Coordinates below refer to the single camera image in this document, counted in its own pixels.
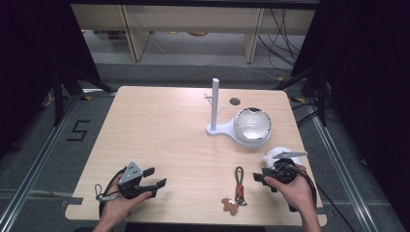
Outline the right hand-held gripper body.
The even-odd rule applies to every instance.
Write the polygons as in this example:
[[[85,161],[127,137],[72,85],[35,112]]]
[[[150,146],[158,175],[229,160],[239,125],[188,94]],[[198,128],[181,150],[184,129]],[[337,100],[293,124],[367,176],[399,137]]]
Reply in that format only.
[[[283,184],[291,183],[297,176],[296,164],[291,159],[280,159],[274,163],[273,167],[267,166],[263,169],[265,176],[272,177]]]

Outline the aluminium floor rail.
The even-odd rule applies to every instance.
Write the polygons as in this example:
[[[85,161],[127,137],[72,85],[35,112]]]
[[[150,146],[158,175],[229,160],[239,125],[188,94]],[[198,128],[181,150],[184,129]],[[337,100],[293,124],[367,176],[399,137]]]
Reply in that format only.
[[[32,187],[40,176],[56,141],[58,140],[64,126],[67,123],[70,113],[79,101],[79,96],[70,97],[63,107],[63,115],[50,129],[47,138],[42,145],[41,150],[37,153],[30,168],[25,172],[24,178],[13,194],[10,202],[0,216],[0,232],[9,232],[13,227],[17,216],[19,215],[26,199],[28,198]]]
[[[324,120],[321,120],[318,115],[312,118],[314,125],[324,143],[327,153],[332,161],[336,173],[343,185],[345,193],[351,203],[351,206],[364,230],[364,232],[379,232],[374,219],[370,213],[369,207],[360,194],[351,174],[342,157],[337,146],[332,139],[328,128],[324,125]]]

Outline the dark curtain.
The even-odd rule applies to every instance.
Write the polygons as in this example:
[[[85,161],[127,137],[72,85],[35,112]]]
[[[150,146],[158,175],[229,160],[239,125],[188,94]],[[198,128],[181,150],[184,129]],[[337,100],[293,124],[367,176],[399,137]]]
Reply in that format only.
[[[57,73],[99,80],[70,0],[0,0],[0,158],[34,117]]]
[[[332,98],[410,231],[410,0],[315,0],[295,67],[323,60]]]

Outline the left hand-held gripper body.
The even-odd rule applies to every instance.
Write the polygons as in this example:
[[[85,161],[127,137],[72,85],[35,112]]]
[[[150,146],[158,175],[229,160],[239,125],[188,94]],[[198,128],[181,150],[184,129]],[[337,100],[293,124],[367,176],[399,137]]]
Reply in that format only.
[[[144,192],[150,192],[151,198],[156,196],[156,192],[145,191],[145,187],[140,185],[141,180],[144,178],[143,171],[144,170],[141,170],[134,161],[131,161],[125,168],[125,171],[118,184],[118,189],[123,197],[127,199],[134,199]]]

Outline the white rounded object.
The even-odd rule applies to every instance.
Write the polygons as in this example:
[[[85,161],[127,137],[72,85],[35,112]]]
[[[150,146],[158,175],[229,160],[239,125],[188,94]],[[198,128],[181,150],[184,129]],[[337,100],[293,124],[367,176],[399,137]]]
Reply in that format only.
[[[295,163],[301,164],[299,157],[306,156],[307,154],[307,152],[294,152],[286,147],[275,147],[263,156],[263,160],[268,168],[273,167],[274,163],[280,159],[291,159]]]

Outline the person's right hand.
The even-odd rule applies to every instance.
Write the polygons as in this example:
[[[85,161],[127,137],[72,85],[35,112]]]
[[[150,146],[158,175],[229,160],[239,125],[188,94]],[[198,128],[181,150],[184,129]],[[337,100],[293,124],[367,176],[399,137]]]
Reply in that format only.
[[[316,210],[312,193],[307,180],[300,174],[289,184],[283,184],[272,177],[265,177],[265,182],[277,189],[285,200],[294,207],[301,216],[315,216]]]

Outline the black metal stand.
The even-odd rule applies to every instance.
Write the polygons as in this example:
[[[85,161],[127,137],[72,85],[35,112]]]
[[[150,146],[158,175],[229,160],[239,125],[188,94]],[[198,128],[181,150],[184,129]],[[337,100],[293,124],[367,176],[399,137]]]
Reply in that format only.
[[[106,93],[115,93],[116,90],[102,83],[98,73],[89,74],[74,68],[64,63],[60,63],[53,77],[53,91],[55,99],[55,120],[54,125],[57,126],[64,116],[65,106],[63,105],[63,89],[66,89],[70,96],[79,97],[84,93],[79,83],[79,79],[98,87]]]
[[[305,85],[302,88],[302,94],[305,97],[311,97],[314,93],[318,96],[318,118],[323,127],[327,126],[325,119],[325,104],[326,104],[326,75],[324,71],[317,65],[306,69],[294,76],[291,76],[287,81],[282,82],[280,85],[274,87],[274,90],[284,90],[287,87],[297,83],[304,79]]]

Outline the person's left hand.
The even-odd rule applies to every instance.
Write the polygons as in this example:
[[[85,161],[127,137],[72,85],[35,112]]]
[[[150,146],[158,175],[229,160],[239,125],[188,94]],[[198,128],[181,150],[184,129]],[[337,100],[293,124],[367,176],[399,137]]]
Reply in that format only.
[[[128,217],[128,215],[136,206],[151,197],[150,192],[144,192],[134,199],[124,198],[122,194],[118,192],[118,184],[121,177],[122,175],[119,175],[113,181],[108,191],[109,193],[115,192],[116,198],[105,203],[100,221],[112,221],[114,223],[120,224]]]

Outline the light wooden desk frame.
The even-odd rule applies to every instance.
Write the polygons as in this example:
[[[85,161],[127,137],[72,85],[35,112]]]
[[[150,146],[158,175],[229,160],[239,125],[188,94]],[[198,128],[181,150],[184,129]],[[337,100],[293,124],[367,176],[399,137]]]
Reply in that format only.
[[[72,4],[71,8],[82,29],[123,31],[134,61],[141,59],[151,31],[174,31],[240,34],[245,59],[251,63],[258,35],[284,32],[303,36],[315,14],[314,10],[267,8],[97,4]]]

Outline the white post stand with tray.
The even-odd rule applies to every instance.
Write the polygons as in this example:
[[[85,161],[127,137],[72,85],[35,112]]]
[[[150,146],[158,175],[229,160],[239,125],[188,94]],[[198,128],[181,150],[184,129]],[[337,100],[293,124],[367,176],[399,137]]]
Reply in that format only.
[[[211,121],[210,124],[206,127],[206,132],[212,136],[227,136],[231,138],[237,144],[248,148],[248,149],[257,149],[265,145],[271,137],[271,134],[262,140],[257,140],[255,142],[244,142],[239,139],[239,137],[235,134],[233,122],[235,117],[238,115],[239,111],[229,122],[224,124],[218,123],[218,116],[222,111],[222,108],[218,107],[219,104],[219,91],[220,91],[220,81],[217,78],[212,79],[212,95],[209,96],[207,94],[204,95],[204,98],[208,101],[211,105]]]

